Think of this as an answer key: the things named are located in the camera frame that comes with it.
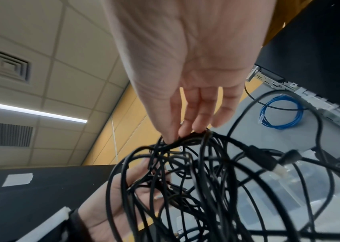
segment tangled black cable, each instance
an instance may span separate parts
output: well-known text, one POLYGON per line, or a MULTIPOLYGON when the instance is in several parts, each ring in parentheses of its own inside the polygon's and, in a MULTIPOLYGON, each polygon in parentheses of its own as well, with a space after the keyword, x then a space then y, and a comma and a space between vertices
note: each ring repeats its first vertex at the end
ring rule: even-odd
POLYGON ((298 151, 291 150, 283 153, 271 149, 259 149, 255 146, 247 146, 233 138, 231 135, 246 113, 261 99, 283 93, 301 102, 301 98, 289 91, 271 91, 255 99, 243 111, 226 136, 217 134, 210 130, 202 134, 192 133, 187 137, 180 138, 172 144, 165 144, 162 139, 151 146, 144 146, 136 149, 120 163, 118 163, 110 174, 106 192, 106 212, 114 238, 121 242, 122 238, 118 234, 111 212, 111 181, 121 170, 121 197, 123 209, 126 212, 129 226, 134 238, 138 241, 137 216, 142 218, 144 227, 148 227, 146 217, 153 219, 156 228, 156 238, 152 238, 150 231, 146 229, 149 241, 179 241, 184 237, 185 241, 253 241, 252 236, 262 236, 264 241, 268 241, 269 236, 283 236, 290 242, 300 241, 301 238, 315 240, 340 240, 340 233, 324 233, 315 230, 315 220, 323 213, 331 202, 335 182, 332 171, 340 173, 340 169, 328 164, 324 152, 321 148, 320 137, 322 135, 323 123, 313 107, 308 106, 315 116, 318 129, 316 132, 316 147, 318 148, 321 161, 302 157, 298 151), (191 146, 200 145, 199 152, 194 151, 191 146), (230 157, 227 153, 229 145, 234 145, 242 150, 241 153, 230 157), (136 181, 130 187, 126 183, 126 173, 130 162, 149 158, 147 174, 136 181), (249 158, 262 167, 261 170, 253 172, 245 165, 238 163, 243 158, 249 158), (304 161, 326 168, 329 179, 329 191, 321 207, 312 212, 310 198, 308 196, 307 184, 304 177, 295 165, 297 161, 304 161), (270 186, 261 179, 260 175, 267 171, 276 173, 283 172, 283 165, 293 164, 301 181, 305 202, 307 205, 308 221, 300 229, 293 224, 284 204, 273 192, 270 186), (236 176, 237 171, 242 171, 248 177, 239 181, 236 176), (175 185, 166 181, 166 175, 176 174, 181 182, 175 185), (185 180, 192 180, 193 186, 185 188, 185 180), (254 181, 268 196, 278 212, 285 230, 267 230, 266 221, 262 218, 259 208, 253 199, 251 192, 246 188, 246 184, 254 181), (150 188, 150 205, 146 207, 135 193, 139 187, 150 188), (256 211, 261 230, 248 230, 241 222, 237 211, 238 189, 243 188, 249 197, 254 210, 256 211), (156 214, 154 210, 154 191, 159 190, 164 198, 164 205, 156 214), (182 218, 183 233, 174 235, 170 221, 170 207, 180 210, 182 218), (167 225, 162 223, 161 215, 166 214, 167 225), (189 214, 195 218, 197 226, 186 228, 184 215, 189 214))

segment ceiling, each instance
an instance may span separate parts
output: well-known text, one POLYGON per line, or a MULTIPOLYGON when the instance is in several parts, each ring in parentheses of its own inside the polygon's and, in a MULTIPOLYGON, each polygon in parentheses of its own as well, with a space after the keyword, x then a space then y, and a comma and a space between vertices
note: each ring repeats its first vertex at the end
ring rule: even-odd
POLYGON ((128 84, 98 0, 0 0, 0 51, 27 60, 29 81, 0 76, 0 104, 86 124, 0 110, 34 127, 30 147, 0 146, 0 167, 79 165, 128 84))

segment air vent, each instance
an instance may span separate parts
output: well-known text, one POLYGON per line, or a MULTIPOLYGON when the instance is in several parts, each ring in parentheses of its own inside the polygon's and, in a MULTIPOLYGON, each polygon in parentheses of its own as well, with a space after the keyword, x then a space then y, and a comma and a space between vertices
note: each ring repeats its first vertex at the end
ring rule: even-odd
POLYGON ((33 127, 0 124, 0 146, 29 147, 33 127))
POLYGON ((0 51, 0 75, 27 83, 30 63, 0 51))

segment white sticker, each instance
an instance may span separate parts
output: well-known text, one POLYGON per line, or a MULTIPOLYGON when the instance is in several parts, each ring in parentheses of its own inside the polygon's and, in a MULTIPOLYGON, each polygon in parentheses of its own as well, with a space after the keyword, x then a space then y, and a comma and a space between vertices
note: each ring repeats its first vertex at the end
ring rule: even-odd
POLYGON ((33 179, 33 173, 12 174, 6 177, 5 182, 2 186, 10 187, 10 186, 25 185, 25 184, 29 184, 32 179, 33 179))

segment square ceiling vent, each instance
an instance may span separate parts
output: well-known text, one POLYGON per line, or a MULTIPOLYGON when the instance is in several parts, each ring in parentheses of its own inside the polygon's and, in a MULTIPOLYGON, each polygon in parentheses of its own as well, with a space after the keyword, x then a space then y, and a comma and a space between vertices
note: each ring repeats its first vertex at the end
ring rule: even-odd
POLYGON ((21 82, 29 81, 30 64, 15 56, 0 51, 0 75, 21 82))

